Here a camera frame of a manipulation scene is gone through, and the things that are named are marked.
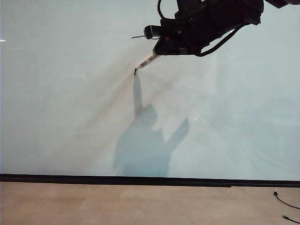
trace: black cable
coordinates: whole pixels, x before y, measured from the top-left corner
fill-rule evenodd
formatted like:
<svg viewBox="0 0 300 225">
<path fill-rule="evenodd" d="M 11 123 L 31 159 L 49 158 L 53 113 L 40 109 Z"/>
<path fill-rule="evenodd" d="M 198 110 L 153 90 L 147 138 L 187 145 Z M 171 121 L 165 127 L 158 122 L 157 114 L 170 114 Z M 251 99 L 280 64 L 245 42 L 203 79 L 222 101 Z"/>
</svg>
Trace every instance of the black cable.
<svg viewBox="0 0 300 225">
<path fill-rule="evenodd" d="M 157 11 L 158 11 L 158 14 L 159 14 L 160 18 L 165 19 L 165 20 L 173 20 L 173 21 L 186 20 L 186 19 L 190 19 L 191 17 L 193 17 L 194 15 L 196 15 L 196 14 L 199 13 L 199 12 L 196 12 L 196 13 L 191 14 L 191 15 L 189 15 L 189 16 L 185 16 L 185 17 L 181 17 L 181 18 L 177 18 L 177 19 L 166 18 L 166 17 L 164 16 L 164 14 L 161 12 L 161 8 L 160 8 L 161 1 L 162 1 L 162 0 L 158 0 L 158 3 L 157 3 Z"/>
<path fill-rule="evenodd" d="M 141 36 L 132 37 L 131 39 L 133 39 L 133 38 L 142 38 L 142 37 L 146 38 L 145 35 L 141 35 Z"/>
<path fill-rule="evenodd" d="M 214 47 L 212 47 L 211 49 L 205 51 L 205 52 L 201 52 L 201 53 L 195 53 L 195 56 L 199 56 L 199 57 L 203 57 L 206 56 L 208 54 L 211 54 L 213 52 L 215 52 L 216 50 L 218 50 L 222 45 L 224 45 L 229 39 L 231 39 L 241 28 L 243 28 L 244 26 L 246 26 L 246 24 L 243 24 L 239 27 L 237 27 L 236 29 L 234 29 L 233 32 L 231 32 L 230 34 L 228 34 L 225 38 L 223 38 L 218 44 L 216 44 Z"/>
<path fill-rule="evenodd" d="M 158 0 L 158 3 L 157 3 L 157 11 L 158 11 L 158 14 L 159 14 L 160 18 L 162 18 L 162 19 L 168 19 L 168 18 L 165 18 L 165 17 L 164 17 L 164 14 L 161 12 L 160 4 L 161 4 L 161 0 Z"/>
<path fill-rule="evenodd" d="M 291 219 L 291 218 L 289 218 L 289 217 L 287 217 L 287 216 L 285 216 L 285 215 L 282 215 L 282 217 L 283 217 L 284 219 L 290 220 L 290 221 L 292 221 L 292 222 L 294 222 L 294 223 L 300 224 L 300 222 L 298 222 L 298 221 L 296 221 L 296 220 L 293 220 L 293 219 Z"/>
<path fill-rule="evenodd" d="M 284 201 L 282 201 L 279 197 L 278 197 L 278 193 L 277 193 L 277 191 L 274 191 L 274 195 L 275 195 L 275 197 L 280 201 L 280 202 L 282 202 L 283 204 L 285 204 L 285 205 L 288 205 L 288 206 L 290 206 L 290 207 L 293 207 L 293 208 L 295 208 L 295 209 L 299 209 L 300 210 L 300 208 L 299 207 L 296 207 L 296 206 L 293 206 L 293 205 L 290 205 L 290 204 L 288 204 L 288 203 L 286 203 L 286 202 L 284 202 Z"/>
</svg>

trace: floor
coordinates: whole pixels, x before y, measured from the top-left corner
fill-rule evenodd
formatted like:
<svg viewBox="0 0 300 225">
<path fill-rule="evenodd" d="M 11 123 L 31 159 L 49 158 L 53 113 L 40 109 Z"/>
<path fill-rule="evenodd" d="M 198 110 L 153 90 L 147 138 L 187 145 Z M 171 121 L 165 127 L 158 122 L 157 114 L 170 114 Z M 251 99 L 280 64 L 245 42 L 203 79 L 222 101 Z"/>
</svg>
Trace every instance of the floor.
<svg viewBox="0 0 300 225">
<path fill-rule="evenodd" d="M 288 225 L 300 210 L 269 187 L 1 183 L 2 225 Z M 300 206 L 300 188 L 277 188 Z"/>
</svg>

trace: white backdrop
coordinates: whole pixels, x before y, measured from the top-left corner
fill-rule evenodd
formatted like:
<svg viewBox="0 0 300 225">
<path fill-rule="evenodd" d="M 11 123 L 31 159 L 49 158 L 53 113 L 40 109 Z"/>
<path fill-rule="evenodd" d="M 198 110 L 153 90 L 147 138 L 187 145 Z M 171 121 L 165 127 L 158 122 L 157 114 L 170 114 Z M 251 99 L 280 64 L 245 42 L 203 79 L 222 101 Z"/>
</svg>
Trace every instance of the white backdrop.
<svg viewBox="0 0 300 225">
<path fill-rule="evenodd" d="M 300 7 L 134 78 L 156 4 L 1 1 L 2 173 L 300 180 Z"/>
</svg>

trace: black baseboard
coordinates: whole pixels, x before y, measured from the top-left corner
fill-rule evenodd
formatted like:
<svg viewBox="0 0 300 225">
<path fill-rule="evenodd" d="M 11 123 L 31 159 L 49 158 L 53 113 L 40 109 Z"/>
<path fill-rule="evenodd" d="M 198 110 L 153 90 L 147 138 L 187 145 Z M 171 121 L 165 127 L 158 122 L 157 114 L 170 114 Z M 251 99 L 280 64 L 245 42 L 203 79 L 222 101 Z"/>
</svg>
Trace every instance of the black baseboard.
<svg viewBox="0 0 300 225">
<path fill-rule="evenodd" d="M 90 184 L 90 185 L 146 185 L 190 187 L 285 187 L 300 188 L 300 181 L 284 180 L 223 180 L 158 177 L 106 177 L 0 174 L 1 182 Z"/>
</svg>

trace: black robotic arm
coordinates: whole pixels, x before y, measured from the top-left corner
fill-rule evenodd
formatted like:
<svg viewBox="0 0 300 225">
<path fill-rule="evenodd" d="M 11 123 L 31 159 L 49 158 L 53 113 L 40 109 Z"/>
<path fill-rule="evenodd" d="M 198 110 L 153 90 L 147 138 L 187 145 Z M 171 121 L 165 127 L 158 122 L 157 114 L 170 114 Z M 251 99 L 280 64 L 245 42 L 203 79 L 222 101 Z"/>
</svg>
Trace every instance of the black robotic arm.
<svg viewBox="0 0 300 225">
<path fill-rule="evenodd" d="M 239 29 L 246 25 L 258 25 L 264 9 L 263 0 L 177 0 L 178 12 L 174 19 L 165 18 L 160 9 L 160 26 L 145 27 L 147 39 L 158 37 L 153 54 L 138 64 L 143 68 L 160 55 L 196 55 L 199 57 L 216 51 Z M 266 0 L 281 8 L 288 4 L 300 4 L 300 0 Z M 230 32 L 216 46 L 206 52 L 202 49 Z"/>
</svg>

